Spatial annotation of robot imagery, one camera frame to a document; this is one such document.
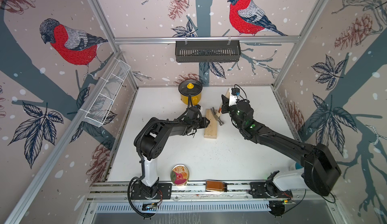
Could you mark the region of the wooden handled claw hammer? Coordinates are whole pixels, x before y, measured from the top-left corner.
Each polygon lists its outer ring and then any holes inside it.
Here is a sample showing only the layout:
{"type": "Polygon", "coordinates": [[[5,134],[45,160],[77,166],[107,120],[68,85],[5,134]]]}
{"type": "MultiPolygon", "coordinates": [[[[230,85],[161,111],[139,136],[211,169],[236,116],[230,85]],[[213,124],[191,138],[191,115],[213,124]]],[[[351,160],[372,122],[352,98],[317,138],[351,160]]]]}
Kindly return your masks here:
{"type": "MultiPolygon", "coordinates": [[[[231,93],[231,88],[228,88],[228,90],[227,90],[226,94],[224,95],[224,97],[229,99],[230,98],[230,93],[231,93]]],[[[224,125],[224,122],[221,120],[223,105],[224,105],[223,99],[221,99],[221,104],[220,104],[220,106],[217,109],[214,108],[214,107],[211,108],[211,112],[213,114],[213,117],[219,123],[220,126],[224,125]]]]}

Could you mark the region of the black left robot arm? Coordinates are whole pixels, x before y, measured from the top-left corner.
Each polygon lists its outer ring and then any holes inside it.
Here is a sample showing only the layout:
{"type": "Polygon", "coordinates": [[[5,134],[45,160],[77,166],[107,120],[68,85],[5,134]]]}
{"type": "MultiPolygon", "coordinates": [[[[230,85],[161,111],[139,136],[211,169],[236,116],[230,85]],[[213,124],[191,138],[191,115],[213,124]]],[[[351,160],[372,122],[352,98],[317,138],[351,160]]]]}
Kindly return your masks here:
{"type": "Polygon", "coordinates": [[[134,140],[136,152],[140,157],[141,176],[133,177],[128,185],[128,201],[131,208],[144,220],[152,219],[154,214],[143,213],[138,210],[131,198],[135,186],[146,197],[153,198],[163,193],[159,190],[159,177],[157,174],[157,158],[163,151],[169,137],[171,136],[195,136],[198,129],[209,126],[210,120],[201,114],[200,105],[194,105],[192,96],[188,96],[186,110],[174,120],[162,120],[151,118],[134,140]]]}

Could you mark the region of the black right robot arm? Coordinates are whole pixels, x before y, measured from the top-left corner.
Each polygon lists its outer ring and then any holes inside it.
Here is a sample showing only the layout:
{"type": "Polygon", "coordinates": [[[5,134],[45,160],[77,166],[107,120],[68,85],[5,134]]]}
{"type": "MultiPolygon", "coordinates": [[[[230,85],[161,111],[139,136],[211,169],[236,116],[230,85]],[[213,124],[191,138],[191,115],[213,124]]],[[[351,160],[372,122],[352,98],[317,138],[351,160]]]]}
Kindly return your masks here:
{"type": "Polygon", "coordinates": [[[341,170],[326,145],[299,142],[284,136],[254,120],[254,110],[248,99],[239,99],[240,88],[228,90],[229,96],[222,95],[221,112],[228,113],[231,122],[245,140],[270,147],[295,162],[303,169],[300,178],[311,191],[320,196],[329,196],[341,170]]]}

